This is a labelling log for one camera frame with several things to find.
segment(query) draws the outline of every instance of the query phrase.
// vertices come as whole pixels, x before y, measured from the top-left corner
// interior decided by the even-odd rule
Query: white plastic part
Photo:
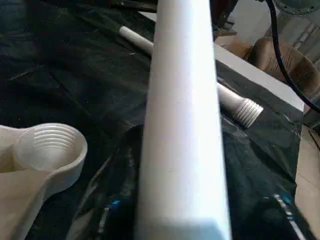
[[[135,31],[132,31],[126,26],[122,26],[119,29],[119,35],[126,39],[128,42],[134,44],[139,49],[144,50],[150,56],[152,55],[154,44],[151,41],[144,38],[143,36],[136,33]]]
[[[209,0],[160,0],[142,160],[137,240],[229,240]]]
[[[0,125],[0,239],[25,239],[44,201],[77,181],[87,150],[65,124]]]
[[[245,128],[249,128],[264,110],[254,101],[239,96],[221,84],[218,95],[222,109]]]
[[[148,39],[125,26],[120,28],[119,35],[152,56],[154,44]],[[249,128],[264,110],[251,99],[243,98],[219,83],[217,87],[222,109],[245,128]]]

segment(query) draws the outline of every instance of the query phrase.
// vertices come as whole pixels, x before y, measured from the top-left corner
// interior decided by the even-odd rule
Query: black cable
[[[289,76],[286,67],[284,65],[284,62],[281,57],[281,52],[279,48],[279,37],[278,37],[278,24],[277,24],[277,13],[276,8],[273,3],[273,0],[265,0],[268,4],[269,10],[270,10],[270,17],[271,17],[271,30],[272,30],[272,40],[273,40],[273,47],[274,47],[274,53],[275,58],[278,62],[279,68],[288,83],[288,85],[292,88],[292,90],[301,98],[304,103],[306,103],[312,110],[317,111],[320,113],[320,107],[313,104],[297,87],[297,85],[293,82],[291,77]]]

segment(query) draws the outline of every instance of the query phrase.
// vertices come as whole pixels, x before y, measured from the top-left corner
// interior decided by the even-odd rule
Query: pipe
[[[122,26],[118,34],[137,48],[152,56],[154,44],[148,39],[126,26]],[[249,128],[264,110],[263,107],[254,101],[239,96],[219,83],[218,95],[221,108],[245,128]]]
[[[230,240],[209,0],[160,0],[136,240]]]
[[[264,110],[251,99],[239,96],[219,83],[218,95],[220,107],[245,128],[249,128]]]

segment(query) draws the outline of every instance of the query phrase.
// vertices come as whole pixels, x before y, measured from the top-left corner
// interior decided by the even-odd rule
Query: white pvc pipe
[[[143,49],[147,54],[152,56],[154,44],[148,39],[144,38],[135,31],[132,31],[130,28],[127,28],[126,26],[122,26],[119,29],[119,35],[127,41],[129,41],[130,43],[132,43],[133,45],[135,45],[136,47]]]
[[[245,128],[249,128],[264,110],[251,99],[239,96],[222,84],[218,84],[218,96],[221,108]]]
[[[137,240],[229,240],[209,0],[160,0],[139,175]]]
[[[122,26],[119,29],[119,35],[152,56],[154,50],[153,42],[126,26]],[[254,101],[239,96],[219,83],[217,84],[217,87],[221,108],[229,115],[229,117],[233,118],[245,128],[249,128],[259,117],[263,108]]]

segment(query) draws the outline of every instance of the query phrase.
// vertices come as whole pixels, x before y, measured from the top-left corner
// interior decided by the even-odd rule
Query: black plastic sheet
[[[144,121],[150,58],[116,36],[116,26],[102,33],[80,16],[109,26],[103,18],[108,16],[153,38],[154,23],[138,12],[0,1],[0,124],[23,128],[64,123],[80,130],[88,142],[79,180],[44,203],[28,240],[61,240],[67,232],[72,239],[79,219],[86,223],[78,230],[80,239],[132,236],[141,127],[127,131]],[[233,236],[250,239],[252,233],[252,239],[264,239],[262,229],[272,226],[276,233],[283,224],[278,217],[279,221],[263,218],[264,228],[256,227],[260,231],[247,226],[264,208],[259,206],[265,198],[279,194],[295,209],[303,114],[223,64],[217,63],[217,71],[223,84],[264,107],[249,129],[221,115]],[[90,194],[86,188],[92,185]]]

